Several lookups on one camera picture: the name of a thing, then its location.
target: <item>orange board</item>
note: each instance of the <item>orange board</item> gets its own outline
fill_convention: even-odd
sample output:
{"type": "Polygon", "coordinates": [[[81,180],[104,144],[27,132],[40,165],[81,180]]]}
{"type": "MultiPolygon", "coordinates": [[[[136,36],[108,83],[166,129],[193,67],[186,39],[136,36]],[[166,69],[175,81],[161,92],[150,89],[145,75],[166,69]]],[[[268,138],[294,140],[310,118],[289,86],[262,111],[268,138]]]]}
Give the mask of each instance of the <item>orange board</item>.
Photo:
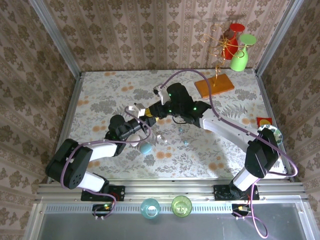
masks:
{"type": "MultiPolygon", "coordinates": [[[[226,74],[218,75],[216,82],[215,79],[216,76],[208,78],[211,84],[211,95],[220,94],[235,89],[235,86],[232,84],[226,74]]],[[[203,99],[209,97],[209,89],[206,80],[196,81],[194,85],[203,99]]]]}

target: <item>blue ball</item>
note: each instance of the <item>blue ball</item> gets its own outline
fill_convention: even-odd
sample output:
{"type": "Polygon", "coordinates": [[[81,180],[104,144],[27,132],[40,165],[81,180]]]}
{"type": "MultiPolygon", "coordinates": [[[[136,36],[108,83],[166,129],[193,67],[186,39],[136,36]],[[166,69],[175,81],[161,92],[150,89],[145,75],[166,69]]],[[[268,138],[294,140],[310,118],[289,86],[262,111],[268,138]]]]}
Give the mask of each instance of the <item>blue ball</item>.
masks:
{"type": "Polygon", "coordinates": [[[141,152],[142,154],[147,154],[147,153],[149,153],[149,152],[151,151],[151,149],[152,149],[152,146],[151,146],[151,144],[148,143],[148,142],[142,143],[142,144],[140,145],[140,148],[139,148],[139,150],[140,150],[140,152],[141,152]]]}

